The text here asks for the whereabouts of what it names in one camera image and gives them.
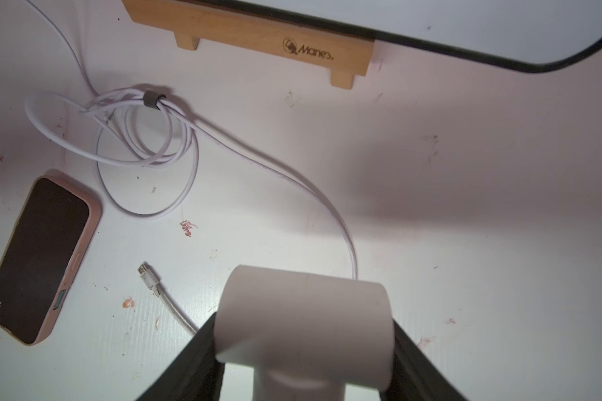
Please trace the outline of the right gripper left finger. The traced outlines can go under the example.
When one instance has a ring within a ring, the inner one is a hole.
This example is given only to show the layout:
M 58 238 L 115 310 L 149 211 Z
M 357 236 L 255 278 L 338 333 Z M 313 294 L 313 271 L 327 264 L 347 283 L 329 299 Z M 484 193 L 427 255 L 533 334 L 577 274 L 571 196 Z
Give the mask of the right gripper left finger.
M 166 371 L 137 399 L 219 401 L 225 364 L 217 360 L 217 314 L 204 323 Z

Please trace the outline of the black phone pink case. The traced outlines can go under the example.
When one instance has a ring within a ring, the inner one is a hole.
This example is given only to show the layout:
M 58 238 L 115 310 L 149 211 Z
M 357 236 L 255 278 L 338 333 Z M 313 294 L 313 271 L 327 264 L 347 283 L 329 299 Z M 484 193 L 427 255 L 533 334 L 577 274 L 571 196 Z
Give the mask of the black phone pink case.
M 93 190 L 58 170 L 33 183 L 0 261 L 0 328 L 18 342 L 52 333 L 102 212 Z

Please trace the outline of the white plug adapter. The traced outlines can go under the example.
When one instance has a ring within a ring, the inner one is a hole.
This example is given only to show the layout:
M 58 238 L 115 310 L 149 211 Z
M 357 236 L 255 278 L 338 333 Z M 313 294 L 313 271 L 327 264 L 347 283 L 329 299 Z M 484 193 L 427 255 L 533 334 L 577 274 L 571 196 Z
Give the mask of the white plug adapter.
M 239 266 L 214 324 L 217 360 L 254 371 L 255 400 L 342 400 L 387 390 L 394 321 L 379 283 Z

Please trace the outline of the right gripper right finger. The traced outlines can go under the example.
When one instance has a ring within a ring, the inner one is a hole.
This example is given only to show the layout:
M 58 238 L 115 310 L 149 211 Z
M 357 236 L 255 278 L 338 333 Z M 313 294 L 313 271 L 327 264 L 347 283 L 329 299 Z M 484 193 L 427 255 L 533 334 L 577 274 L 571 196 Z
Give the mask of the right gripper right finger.
M 380 392 L 384 401 L 464 401 L 458 392 L 394 321 L 391 382 Z

